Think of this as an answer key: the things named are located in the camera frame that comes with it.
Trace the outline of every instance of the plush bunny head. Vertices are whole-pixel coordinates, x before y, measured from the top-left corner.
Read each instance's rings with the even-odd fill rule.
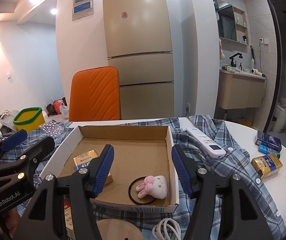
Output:
[[[164,176],[147,176],[144,182],[136,187],[139,191],[138,197],[144,198],[151,195],[155,198],[164,199],[167,195],[167,185]]]

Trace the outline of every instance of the remote control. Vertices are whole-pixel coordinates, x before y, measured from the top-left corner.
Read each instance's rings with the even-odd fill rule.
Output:
[[[210,137],[205,135],[200,129],[187,128],[187,132],[193,136],[203,147],[212,159],[223,158],[226,151],[219,147]]]

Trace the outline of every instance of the refrigerator door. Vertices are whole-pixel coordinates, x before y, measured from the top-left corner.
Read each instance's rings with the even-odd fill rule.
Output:
[[[123,120],[174,116],[174,83],[120,88]]]
[[[108,65],[118,69],[120,85],[174,81],[171,53],[112,58]]]
[[[166,0],[103,0],[107,57],[172,51]]]

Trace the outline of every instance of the cardboard tray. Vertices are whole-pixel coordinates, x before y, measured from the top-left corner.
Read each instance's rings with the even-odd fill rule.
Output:
[[[179,204],[178,177],[175,171],[171,150],[173,138],[169,126],[83,126],[76,127],[54,152],[40,178],[53,174],[63,177],[76,171],[73,158],[90,150],[100,154],[106,144],[114,147],[114,161],[110,170],[113,182],[104,187],[96,199],[97,205],[131,212],[172,213]],[[163,175],[167,184],[167,197],[157,199],[151,205],[136,205],[129,196],[129,185],[142,176]],[[131,189],[132,197],[137,198],[135,183]]]

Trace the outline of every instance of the yellow trash bin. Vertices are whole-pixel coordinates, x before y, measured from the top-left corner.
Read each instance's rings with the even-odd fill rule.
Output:
[[[18,131],[25,130],[30,132],[37,129],[39,125],[45,123],[42,108],[30,107],[21,110],[14,118],[13,123]]]

